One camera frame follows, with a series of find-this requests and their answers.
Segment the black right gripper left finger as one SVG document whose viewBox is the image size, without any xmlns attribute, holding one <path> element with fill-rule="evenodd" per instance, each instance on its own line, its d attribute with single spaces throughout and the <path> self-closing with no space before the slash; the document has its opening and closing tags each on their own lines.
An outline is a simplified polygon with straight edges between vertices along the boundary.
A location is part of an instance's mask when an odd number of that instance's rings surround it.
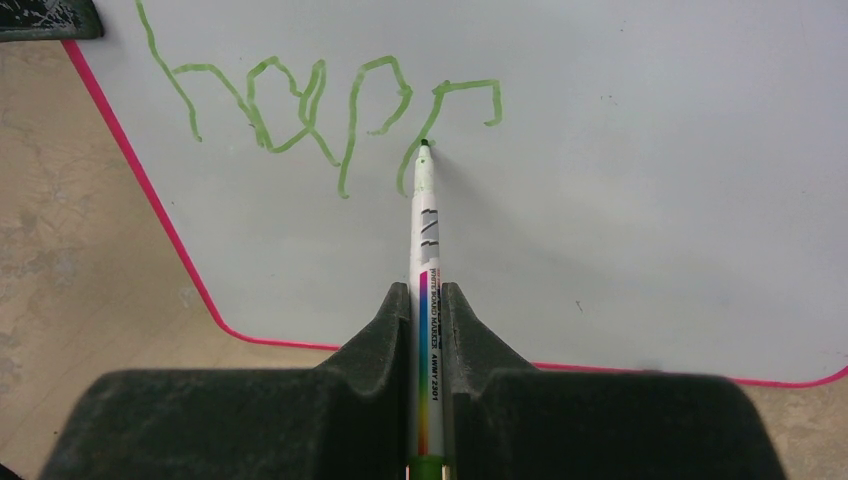
<svg viewBox="0 0 848 480">
<path fill-rule="evenodd" d="M 80 397 L 45 479 L 401 479 L 410 299 L 309 369 L 135 369 Z"/>
</svg>

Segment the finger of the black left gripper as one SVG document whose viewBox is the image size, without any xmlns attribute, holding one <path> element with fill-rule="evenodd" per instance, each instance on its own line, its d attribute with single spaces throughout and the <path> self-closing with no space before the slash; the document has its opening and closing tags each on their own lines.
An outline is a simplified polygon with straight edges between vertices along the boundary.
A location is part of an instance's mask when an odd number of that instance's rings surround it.
<svg viewBox="0 0 848 480">
<path fill-rule="evenodd" d="M 1 42 L 104 36 L 92 0 L 1 0 Z"/>
</svg>

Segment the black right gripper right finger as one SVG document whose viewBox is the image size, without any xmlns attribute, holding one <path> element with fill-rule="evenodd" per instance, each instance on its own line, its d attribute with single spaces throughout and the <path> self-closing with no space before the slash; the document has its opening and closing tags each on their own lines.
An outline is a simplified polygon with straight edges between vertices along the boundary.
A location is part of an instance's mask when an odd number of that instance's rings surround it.
<svg viewBox="0 0 848 480">
<path fill-rule="evenodd" d="M 781 479 L 744 391 L 717 376 L 536 368 L 442 288 L 455 479 Z"/>
</svg>

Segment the white marker pen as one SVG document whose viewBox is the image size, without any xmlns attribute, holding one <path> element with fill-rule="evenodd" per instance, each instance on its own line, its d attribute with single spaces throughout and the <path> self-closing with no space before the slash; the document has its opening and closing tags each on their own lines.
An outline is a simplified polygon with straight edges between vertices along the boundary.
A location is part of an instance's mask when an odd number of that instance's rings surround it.
<svg viewBox="0 0 848 480">
<path fill-rule="evenodd" d="M 413 146 L 409 294 L 411 407 L 408 477 L 441 479 L 445 465 L 441 270 L 435 162 L 430 144 Z"/>
</svg>

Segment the pink framed whiteboard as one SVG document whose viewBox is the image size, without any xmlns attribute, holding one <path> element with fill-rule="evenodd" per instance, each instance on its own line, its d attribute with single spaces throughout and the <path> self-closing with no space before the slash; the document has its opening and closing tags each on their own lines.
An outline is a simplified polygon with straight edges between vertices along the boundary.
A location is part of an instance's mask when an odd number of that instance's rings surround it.
<svg viewBox="0 0 848 480">
<path fill-rule="evenodd" d="M 215 322 L 328 348 L 441 268 L 545 367 L 847 372 L 843 1 L 101 1 L 66 49 Z"/>
</svg>

